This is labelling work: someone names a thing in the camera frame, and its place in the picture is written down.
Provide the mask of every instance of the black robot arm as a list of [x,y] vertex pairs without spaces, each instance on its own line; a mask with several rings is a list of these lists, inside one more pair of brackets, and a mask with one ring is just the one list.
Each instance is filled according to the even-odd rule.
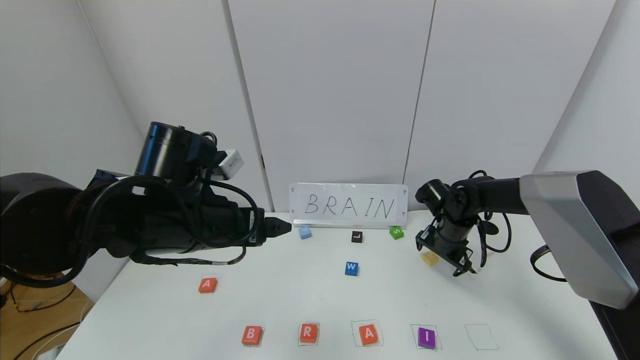
[[[265,218],[264,209],[231,178],[243,162],[237,151],[219,151],[212,133],[151,123],[134,176],[98,170],[86,189],[43,174],[0,178],[1,275],[36,288],[72,280],[99,249],[149,265],[231,265],[247,247],[288,233],[291,225]],[[240,208],[213,188],[238,193]],[[241,247],[230,261],[166,259],[158,254]],[[38,280],[69,270],[57,279]]]
[[[481,247],[492,213],[530,215],[545,246],[531,256],[539,274],[566,281],[588,299],[619,359],[640,358],[640,211],[627,194],[598,171],[551,172],[516,179],[486,176],[451,186],[432,180],[416,193],[434,221],[415,241],[456,269],[474,271],[467,236],[478,226]],[[504,252],[508,246],[498,252]],[[540,272],[535,261],[552,252],[566,279]]]

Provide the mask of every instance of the black cable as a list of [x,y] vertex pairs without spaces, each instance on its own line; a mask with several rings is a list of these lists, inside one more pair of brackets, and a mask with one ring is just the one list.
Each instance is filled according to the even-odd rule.
[[200,135],[202,136],[208,136],[211,138],[211,140],[213,140],[213,144],[218,147],[218,137],[216,136],[216,134],[210,132],[210,131],[205,131],[204,133],[200,133]]
[[[217,181],[203,181],[203,184],[217,186],[220,188],[226,188],[228,190],[231,190],[243,196],[251,204],[252,209],[254,211],[254,216],[257,217],[258,206],[256,205],[255,201],[253,201],[253,199],[246,192],[242,191],[239,188],[236,188],[235,186],[225,184],[225,183],[219,183]],[[183,225],[186,225],[186,228],[189,234],[191,234],[194,238],[198,239],[199,241],[201,241],[202,243],[204,243],[209,247],[216,248],[216,247],[220,247],[220,245],[223,245],[224,247],[239,245],[240,243],[246,241],[247,239],[249,239],[251,236],[255,234],[257,230],[256,220],[254,220],[253,225],[249,230],[249,233],[241,239],[238,239],[236,241],[223,242],[223,243],[210,242],[209,239],[205,239],[203,236],[201,236],[200,231],[197,231],[196,225],[193,222],[193,217],[189,214],[189,210],[187,209],[180,195],[175,190],[172,190],[171,188],[167,187],[167,185],[168,183],[164,179],[161,179],[159,177],[154,177],[154,176],[132,176],[109,185],[102,193],[100,193],[100,195],[98,195],[98,197],[94,200],[93,204],[89,208],[89,211],[87,212],[86,220],[85,220],[85,224],[82,232],[83,241],[85,241],[86,243],[91,242],[91,237],[93,236],[93,232],[95,230],[94,228],[96,226],[99,213],[102,211],[102,207],[104,203],[107,200],[109,200],[109,198],[112,195],[121,192],[123,189],[128,189],[133,186],[154,187],[154,188],[161,188],[163,190],[166,190],[177,202],[180,213],[182,215],[182,219],[183,221],[185,221],[185,224]],[[161,259],[161,258],[148,256],[146,254],[136,254],[134,257],[132,257],[132,260],[141,262],[141,263],[154,264],[154,265],[177,265],[179,263],[198,264],[198,265],[231,265],[242,260],[245,254],[246,254],[246,249],[243,249],[243,253],[239,257],[230,261],[209,261],[209,260],[193,259],[193,258]]]
[[486,245],[486,248],[493,251],[493,252],[506,252],[507,250],[509,250],[509,247],[511,246],[511,222],[509,222],[509,218],[507,217],[507,214],[503,213],[502,216],[504,217],[504,222],[507,223],[507,244],[504,246],[504,249],[495,249],[489,245]]
[[[189,210],[184,204],[184,201],[175,190],[169,188],[167,185],[168,183],[166,182],[166,180],[161,179],[160,177],[154,177],[154,176],[131,176],[109,185],[104,191],[100,193],[100,195],[96,197],[91,207],[89,208],[89,211],[86,214],[86,217],[84,220],[84,227],[82,230],[81,244],[91,243],[100,212],[102,212],[102,207],[109,200],[109,198],[120,193],[125,189],[128,190],[133,186],[140,186],[145,188],[149,188],[149,187],[158,188],[168,192],[173,197],[173,199],[177,202],[178,208],[182,215],[182,219],[183,221],[185,221],[185,224],[183,225],[186,225],[186,228],[189,234],[195,238],[198,238],[198,239],[201,238],[201,236],[199,235],[199,232],[196,231],[196,226],[193,223],[193,217],[189,214]],[[153,258],[151,256],[145,256],[145,254],[138,254],[137,257],[134,256],[131,259],[134,261],[136,260],[143,261],[142,263],[153,263],[156,265],[165,264],[165,263],[160,263],[159,261],[156,261],[156,260],[163,260],[163,259]],[[207,264],[207,265],[209,264],[208,260],[193,259],[193,258],[170,259],[170,261],[167,262],[166,264],[177,265],[179,263],[184,263],[184,264],[200,263],[200,264]]]
[[18,303],[15,301],[15,297],[13,296],[13,288],[14,288],[14,283],[12,284],[12,287],[9,289],[9,295],[11,295],[11,300],[13,301],[13,307],[15,307],[15,309],[19,312],[19,313],[32,313],[34,311],[40,311],[40,310],[44,310],[44,309],[49,309],[50,307],[54,307],[56,305],[58,305],[59,303],[63,302],[64,300],[67,300],[69,298],[69,296],[71,296],[71,294],[74,293],[74,291],[76,290],[76,286],[74,285],[74,287],[71,289],[71,291],[67,294],[67,296],[63,297],[62,299],[60,299],[59,301],[51,304],[51,305],[47,305],[44,307],[36,307],[36,308],[32,308],[32,309],[28,309],[28,310],[20,310],[20,308],[18,307]]
[[538,275],[540,275],[542,277],[545,277],[545,278],[547,278],[549,280],[559,281],[559,282],[566,282],[566,279],[563,279],[561,277],[551,276],[551,275],[547,274],[546,272],[543,272],[542,270],[540,270],[536,266],[536,261],[539,260],[539,258],[542,258],[544,255],[547,255],[549,252],[551,252],[551,250],[549,249],[549,246],[542,245],[541,247],[539,247],[536,251],[534,251],[531,254],[531,257],[529,258],[529,261],[531,262],[531,266],[533,266],[533,271],[538,273]]
[[53,335],[53,334],[56,334],[56,333],[58,333],[58,332],[60,332],[60,331],[62,331],[62,330],[67,330],[68,328],[70,328],[70,327],[74,327],[74,326],[76,326],[76,325],[80,325],[80,322],[76,322],[76,323],[73,323],[73,324],[71,324],[71,325],[67,325],[67,326],[65,326],[65,327],[61,327],[61,328],[59,328],[59,329],[53,330],[52,332],[49,332],[49,333],[47,333],[47,334],[44,334],[43,336],[41,336],[41,337],[37,338],[34,342],[32,342],[32,343],[30,343],[29,345],[27,345],[27,347],[26,347],[26,348],[23,348],[23,349],[22,349],[22,351],[20,351],[20,352],[18,353],[18,355],[16,355],[16,356],[13,358],[13,360],[18,360],[18,358],[19,358],[20,356],[22,356],[25,352],[27,352],[27,350],[29,350],[33,345],[36,345],[39,341],[42,341],[42,340],[43,340],[43,339],[45,339],[46,337],[51,336],[51,335]]
[[256,205],[255,201],[253,201],[253,198],[251,198],[251,196],[249,196],[249,194],[247,194],[246,192],[242,191],[242,189],[240,189],[240,188],[236,188],[233,185],[229,185],[229,184],[226,184],[226,183],[221,183],[221,182],[218,182],[218,181],[210,181],[210,180],[203,179],[202,183],[206,184],[206,185],[209,185],[209,186],[215,186],[217,188],[227,189],[227,190],[233,191],[233,192],[239,194],[240,196],[244,197],[249,202],[249,205],[251,206],[251,210],[253,211],[254,219],[253,219],[253,224],[251,226],[251,229],[249,229],[249,232],[246,235],[244,235],[242,238],[238,239],[238,240],[225,242],[225,243],[212,242],[213,245],[209,245],[209,243],[208,243],[208,241],[210,241],[211,239],[202,238],[202,239],[200,239],[200,241],[202,241],[205,245],[208,245],[210,247],[219,247],[220,245],[224,245],[224,246],[228,247],[228,246],[240,245],[240,244],[244,243],[245,241],[249,240],[253,235],[255,235],[255,232],[256,232],[256,230],[258,228],[258,226],[257,226],[257,224],[258,224],[257,217],[258,217],[258,211],[259,210],[258,210],[258,205]]
[[[475,177],[478,174],[482,174],[482,176],[488,176],[486,171],[484,170],[478,170],[478,171],[474,171],[471,175],[469,175],[469,179],[472,179],[473,177]],[[494,247],[491,247],[489,245],[487,245],[486,243],[486,229],[484,228],[484,222],[483,220],[480,218],[480,216],[477,217],[477,230],[478,230],[478,235],[480,235],[480,267],[484,267],[486,264],[486,251],[491,250],[493,252],[498,252],[498,253],[503,253],[506,252],[507,250],[509,250],[510,246],[511,246],[511,222],[509,221],[509,217],[507,216],[507,214],[502,213],[502,216],[504,217],[504,222],[507,224],[507,244],[504,246],[503,249],[496,249]],[[489,221],[491,220],[491,218],[493,217],[493,213],[485,211],[484,212],[484,221]]]
[[475,177],[475,176],[476,176],[476,175],[478,175],[478,174],[482,174],[482,176],[487,176],[487,175],[486,175],[486,171],[484,171],[484,170],[478,170],[478,171],[474,171],[474,172],[469,176],[469,179],[471,179],[472,177]]
[[17,282],[24,286],[28,286],[30,288],[55,288],[56,286],[64,285],[69,281],[73,280],[80,271],[84,268],[87,259],[89,258],[89,246],[86,243],[80,243],[78,248],[78,255],[76,257],[76,263],[73,265],[71,270],[65,275],[61,277],[52,279],[52,280],[37,280],[32,279],[28,276],[18,274],[16,271],[12,270],[6,265],[2,265],[0,267],[0,275],[11,280],[13,282]]

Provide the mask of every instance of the light blue block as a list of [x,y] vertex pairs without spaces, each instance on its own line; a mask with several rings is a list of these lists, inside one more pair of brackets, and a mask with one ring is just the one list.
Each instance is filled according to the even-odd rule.
[[300,233],[301,239],[307,239],[311,237],[311,229],[309,229],[307,226],[299,228],[298,232]]
[[347,261],[347,266],[344,268],[344,275],[358,276],[358,263]]

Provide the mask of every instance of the letter a block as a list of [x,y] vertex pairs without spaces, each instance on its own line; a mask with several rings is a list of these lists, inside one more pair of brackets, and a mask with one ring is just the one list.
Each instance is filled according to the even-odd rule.
[[216,291],[216,285],[218,285],[218,280],[215,277],[208,277],[200,281],[198,291],[200,293],[212,293]]
[[242,344],[246,346],[260,345],[261,337],[262,337],[262,327],[247,326],[244,328],[244,334],[242,335]]
[[378,333],[376,332],[376,327],[373,326],[373,324],[361,326],[359,331],[362,345],[373,345],[378,342]]

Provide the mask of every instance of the white panel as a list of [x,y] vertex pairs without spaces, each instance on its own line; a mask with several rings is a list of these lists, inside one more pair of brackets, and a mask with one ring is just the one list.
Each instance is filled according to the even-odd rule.
[[146,133],[149,122],[160,121],[213,131],[221,149],[237,149],[244,159],[229,183],[269,209],[223,1],[81,4],[138,127]]
[[[614,0],[446,0],[435,6],[405,184],[531,172]],[[413,200],[410,209],[423,208]]]
[[[141,146],[78,4],[0,1],[0,176],[85,188],[96,168],[130,174]],[[127,262],[101,253],[74,281],[93,300]]]
[[536,171],[602,171],[640,206],[640,2],[618,1]]
[[290,183],[401,183],[433,2],[230,8],[275,209]]

